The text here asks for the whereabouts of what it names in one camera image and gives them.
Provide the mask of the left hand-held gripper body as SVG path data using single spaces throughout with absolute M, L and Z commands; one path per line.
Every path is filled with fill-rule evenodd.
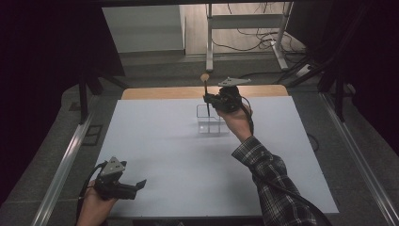
M 95 179 L 94 189 L 103 200 L 123 199 L 123 195 L 129 191 L 135 191 L 136 186 L 122 184 L 120 177 L 125 171 L 127 162 L 120 162 L 117 157 L 112 156 L 109 161 L 104 162 L 104 166 Z

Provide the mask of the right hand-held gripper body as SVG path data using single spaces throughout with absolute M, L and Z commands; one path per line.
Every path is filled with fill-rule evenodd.
M 239 92 L 238 85 L 250 82 L 250 79 L 230 78 L 219 82 L 220 86 L 218 94 L 215 96 L 217 102 L 220 102 L 220 108 L 225 113 L 231 113 L 238 110 L 242 105 L 242 96 Z

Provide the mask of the makeup brush with dark handle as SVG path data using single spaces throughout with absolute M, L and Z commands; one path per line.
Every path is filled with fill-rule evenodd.
M 203 98 L 204 98 L 204 102 L 207 105 L 207 114 L 210 114 L 210 104 L 208 103 L 208 99 L 207 99 L 207 97 L 208 97 L 207 81 L 208 81 L 209 77 L 210 77 L 210 75 L 208 73 L 203 73 L 200 76 L 200 80 L 203 82 L 203 86 L 204 86 L 204 96 L 203 96 Z

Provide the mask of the clear acrylic organizer box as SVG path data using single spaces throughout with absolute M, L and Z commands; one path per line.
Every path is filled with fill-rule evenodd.
M 228 134 L 230 132 L 227 123 L 210 105 L 197 105 L 197 120 L 200 134 Z

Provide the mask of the person's right hand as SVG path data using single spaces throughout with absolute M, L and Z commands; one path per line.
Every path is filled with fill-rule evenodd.
M 228 128 L 235 134 L 240 142 L 244 142 L 252 136 L 247 115 L 243 109 L 238 109 L 231 113 L 217 110 L 216 113 L 226 122 Z

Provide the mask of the person's left hand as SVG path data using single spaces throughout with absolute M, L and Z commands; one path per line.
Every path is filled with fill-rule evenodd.
M 117 199 L 105 201 L 94 188 L 88 188 L 76 226 L 101 226 L 116 202 Z

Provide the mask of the white table mat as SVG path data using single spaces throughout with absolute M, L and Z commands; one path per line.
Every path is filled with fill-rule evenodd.
M 300 194 L 324 213 L 335 213 L 295 103 L 289 96 L 252 97 L 255 136 L 280 156 Z M 257 217 L 251 173 L 232 157 L 232 133 L 207 133 L 197 119 L 199 99 L 120 100 L 98 159 L 126 162 L 121 180 L 146 183 L 132 201 L 119 201 L 114 218 Z

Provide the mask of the white power strip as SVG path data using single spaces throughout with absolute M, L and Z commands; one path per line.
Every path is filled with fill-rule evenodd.
M 313 69 L 313 66 L 310 64 L 305 64 L 297 73 L 297 77 L 301 77 L 305 75 L 306 73 L 310 72 Z

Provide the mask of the black metal stand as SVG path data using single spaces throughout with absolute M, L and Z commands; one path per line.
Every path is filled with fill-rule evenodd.
M 317 85 L 319 92 L 328 92 L 332 86 L 335 86 L 333 93 L 333 110 L 341 122 L 344 122 L 343 117 L 343 98 L 346 96 L 344 93 L 344 71 L 341 61 L 335 56 L 331 57 L 324 63 L 315 66 L 312 70 L 305 73 L 296 80 L 289 82 L 285 85 L 286 88 L 293 88 L 303 82 L 313 78 L 314 76 L 325 72 Z
M 79 100 L 80 100 L 80 112 L 81 112 L 81 117 L 80 117 L 80 124 L 85 123 L 88 120 L 88 97 L 87 97 L 87 89 L 90 90 L 90 92 L 98 96 L 103 93 L 104 88 L 103 85 L 100 83 L 100 79 L 103 78 L 106 81 L 122 88 L 122 89 L 128 89 L 129 86 L 120 81 L 119 79 L 115 78 L 114 76 L 110 75 L 102 75 L 100 77 L 98 76 L 89 76 L 89 75 L 81 75 L 79 77 Z

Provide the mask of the black curtain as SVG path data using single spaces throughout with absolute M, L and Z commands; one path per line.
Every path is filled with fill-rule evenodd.
M 360 114 L 399 155 L 399 0 L 296 0 L 287 32 L 319 64 L 319 83 L 353 86 Z
M 0 0 L 0 205 L 33 159 L 64 91 L 122 75 L 103 9 L 73 0 Z

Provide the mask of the aluminium rail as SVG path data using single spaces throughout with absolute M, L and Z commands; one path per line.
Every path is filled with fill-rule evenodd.
M 58 165 L 55 176 L 48 186 L 45 196 L 30 226 L 47 226 L 92 118 L 93 113 L 89 113 L 76 127 L 72 139 Z
M 326 93 L 319 93 L 319 97 L 324 103 L 326 110 L 335 124 L 346 149 L 349 151 L 354 163 L 356 164 L 359 173 L 365 181 L 368 189 L 374 198 L 381 214 L 386 220 L 388 226 L 399 226 L 399 212 L 393 205 L 391 198 L 382 184 L 378 181 L 370 165 L 362 154 L 358 143 L 353 138 L 345 122 L 335 113 L 333 101 Z

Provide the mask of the white metal desk frame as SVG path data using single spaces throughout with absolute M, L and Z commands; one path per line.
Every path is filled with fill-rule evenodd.
M 238 15 L 214 15 L 213 6 L 207 6 L 207 50 L 206 50 L 206 71 L 214 69 L 214 43 L 213 31 L 216 29 L 250 29 L 250 28 L 277 28 L 278 36 L 271 41 L 271 47 L 283 71 L 288 70 L 284 59 L 281 41 L 288 24 L 292 2 L 283 7 L 281 14 L 238 14 Z

